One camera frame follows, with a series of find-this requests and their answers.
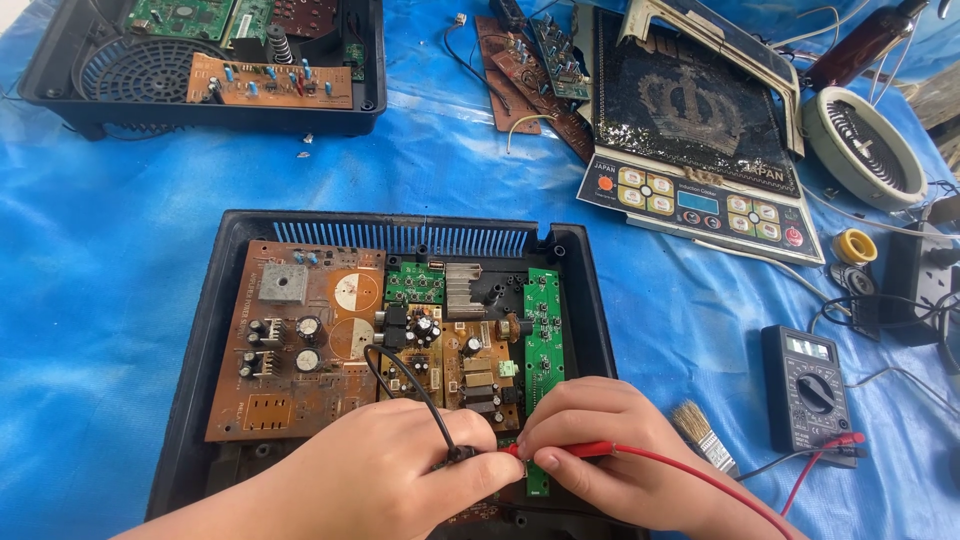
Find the ventilation slot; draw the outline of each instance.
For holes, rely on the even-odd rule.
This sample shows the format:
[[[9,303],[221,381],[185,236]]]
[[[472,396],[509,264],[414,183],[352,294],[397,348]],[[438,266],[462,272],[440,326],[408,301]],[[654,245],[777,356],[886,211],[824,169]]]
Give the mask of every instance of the ventilation slot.
[[[528,234],[507,229],[285,222],[275,222],[274,231],[279,241],[297,244],[377,249],[401,255],[413,254],[417,246],[425,244],[432,255],[504,258],[523,257]]]

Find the solder wire spool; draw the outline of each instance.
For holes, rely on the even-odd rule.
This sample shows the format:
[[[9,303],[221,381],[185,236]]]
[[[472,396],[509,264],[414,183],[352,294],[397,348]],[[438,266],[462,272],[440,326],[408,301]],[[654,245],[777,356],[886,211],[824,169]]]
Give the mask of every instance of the solder wire spool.
[[[876,260],[876,244],[862,231],[847,229],[833,237],[833,253],[850,266]]]

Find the circuit board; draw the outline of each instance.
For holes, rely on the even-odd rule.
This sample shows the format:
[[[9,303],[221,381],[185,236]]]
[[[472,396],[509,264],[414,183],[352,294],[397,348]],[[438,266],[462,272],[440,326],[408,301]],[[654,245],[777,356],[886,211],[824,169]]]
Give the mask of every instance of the circuit board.
[[[550,122],[557,135],[584,163],[589,163],[594,149],[593,135],[588,131],[588,122],[583,116],[572,111],[572,102],[569,100],[558,98],[549,90],[541,94],[535,89],[545,84],[548,79],[540,62],[533,57],[529,57],[527,62],[521,62],[522,58],[514,49],[499,52],[493,55],[491,60],[534,106],[537,113],[552,117],[552,120],[547,122]]]
[[[387,272],[384,299],[387,302],[444,303],[444,264],[442,262],[402,262],[398,271]]]
[[[469,408],[487,418],[494,431],[519,430],[519,402],[507,342],[494,335],[494,321],[443,325],[446,408]]]
[[[527,98],[514,87],[507,77],[496,68],[496,64],[490,60],[490,57],[507,46],[508,36],[500,28],[500,23],[493,17],[484,17],[476,15],[473,17],[477,26],[477,35],[480,36],[480,57],[483,59],[483,66],[487,81],[503,94],[510,110],[500,100],[492,90],[490,92],[491,108],[493,109],[493,124],[499,132],[509,132],[519,118],[538,114],[537,110],[530,105]],[[523,34],[514,34],[514,39],[520,39],[527,44],[528,49],[533,52],[530,40]],[[533,134],[540,133],[540,121],[537,118],[527,120],[516,126],[515,133]]]
[[[236,8],[230,17],[229,31],[224,33],[220,43],[223,49],[232,49],[232,39],[256,37],[261,42],[267,35],[267,24],[274,9],[275,0],[237,0]]]
[[[550,18],[531,19],[530,30],[546,63],[553,94],[567,99],[590,99],[580,63],[573,58],[573,36],[564,34],[557,21]]]
[[[340,0],[276,0],[271,24],[283,27],[287,34],[321,37],[336,30]]]
[[[274,71],[276,77],[269,74]],[[188,103],[201,103],[210,78],[216,77],[225,105],[291,107],[301,109],[352,109],[353,84],[349,67],[311,67],[267,63],[227,63],[204,53],[193,54]],[[290,75],[297,79],[294,84]]]
[[[344,65],[350,68],[350,77],[358,83],[363,82],[367,69],[363,62],[365,54],[364,46],[360,43],[348,43],[344,48]]]
[[[134,34],[219,41],[233,0],[140,0],[127,18]]]
[[[309,437],[376,399],[380,250],[252,240],[204,440]]]
[[[443,323],[443,310],[437,306],[411,304],[408,316],[410,326],[416,325],[423,318],[429,320],[431,326],[438,327]],[[412,345],[396,353],[403,360],[403,364],[413,373],[417,382],[433,398],[437,407],[444,406],[444,355],[439,340],[424,343],[422,346]],[[403,372],[394,366],[392,360],[385,356],[380,357],[380,375],[390,385],[390,390],[398,398],[423,401],[417,389],[407,379]],[[387,392],[380,389],[380,401],[389,399]]]
[[[534,332],[526,338],[526,411],[533,413],[540,399],[564,380],[564,343],[560,314],[560,282],[557,272],[531,268],[523,285],[523,316],[534,321]],[[550,495],[548,476],[537,465],[527,467],[527,495]]]

